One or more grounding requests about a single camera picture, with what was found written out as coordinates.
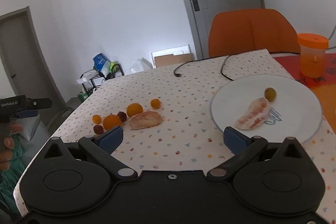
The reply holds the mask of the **person's left hand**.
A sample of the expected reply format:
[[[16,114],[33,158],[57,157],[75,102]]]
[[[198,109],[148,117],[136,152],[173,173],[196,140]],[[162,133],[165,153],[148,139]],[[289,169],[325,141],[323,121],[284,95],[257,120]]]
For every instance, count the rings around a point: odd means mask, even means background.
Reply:
[[[23,127],[20,124],[10,124],[7,126],[11,134],[18,134],[23,131]],[[8,170],[10,167],[10,161],[13,157],[12,149],[15,147],[14,139],[6,137],[3,139],[3,145],[5,149],[1,151],[1,171]]]

